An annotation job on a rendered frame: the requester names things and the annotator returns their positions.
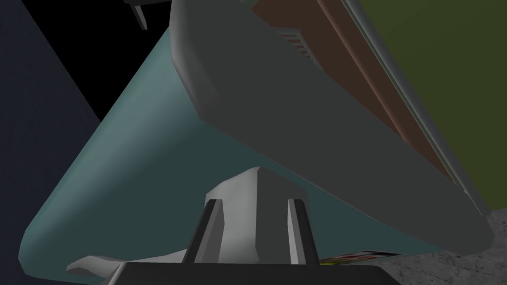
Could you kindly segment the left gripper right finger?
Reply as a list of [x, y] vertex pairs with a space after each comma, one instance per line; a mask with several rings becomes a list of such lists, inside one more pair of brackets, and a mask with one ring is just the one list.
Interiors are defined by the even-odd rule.
[[288, 200], [287, 227], [291, 264], [319, 265], [309, 217], [301, 199]]

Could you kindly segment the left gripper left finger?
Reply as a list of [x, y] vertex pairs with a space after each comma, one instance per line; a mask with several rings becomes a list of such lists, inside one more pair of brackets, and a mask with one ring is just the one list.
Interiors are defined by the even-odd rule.
[[208, 200], [182, 263], [218, 263], [224, 227], [222, 200]]

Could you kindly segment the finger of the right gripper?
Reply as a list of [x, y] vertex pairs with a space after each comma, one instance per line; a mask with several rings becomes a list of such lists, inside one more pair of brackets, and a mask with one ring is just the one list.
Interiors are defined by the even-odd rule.
[[147, 29], [147, 22], [140, 5], [134, 5], [134, 15], [142, 30]]

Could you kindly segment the grey curved appliance handle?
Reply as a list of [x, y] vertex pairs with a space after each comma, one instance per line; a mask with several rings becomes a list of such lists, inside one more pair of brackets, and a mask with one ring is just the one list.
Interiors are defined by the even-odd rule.
[[301, 284], [318, 265], [291, 264], [288, 200], [306, 191], [264, 168], [254, 167], [211, 190], [223, 203], [225, 227], [218, 263], [182, 263], [186, 250], [134, 261], [87, 256], [67, 272], [103, 278], [101, 285], [280, 285]]

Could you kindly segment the yellow and red flat item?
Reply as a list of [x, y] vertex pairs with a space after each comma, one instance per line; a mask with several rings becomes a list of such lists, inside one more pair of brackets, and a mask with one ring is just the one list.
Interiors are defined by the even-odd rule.
[[367, 262], [372, 260], [379, 260], [384, 258], [402, 256], [402, 253], [395, 252], [382, 252], [373, 250], [364, 250], [345, 255], [338, 255], [334, 257], [328, 257], [321, 259], [319, 262], [321, 265], [348, 265], [361, 262]]

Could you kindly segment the dark grey appliance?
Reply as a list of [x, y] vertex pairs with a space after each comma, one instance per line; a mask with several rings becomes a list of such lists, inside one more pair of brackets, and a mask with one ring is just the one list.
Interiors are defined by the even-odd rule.
[[173, 64], [200, 119], [326, 192], [323, 256], [401, 235], [460, 255], [494, 233], [472, 199], [240, 0], [172, 0]]

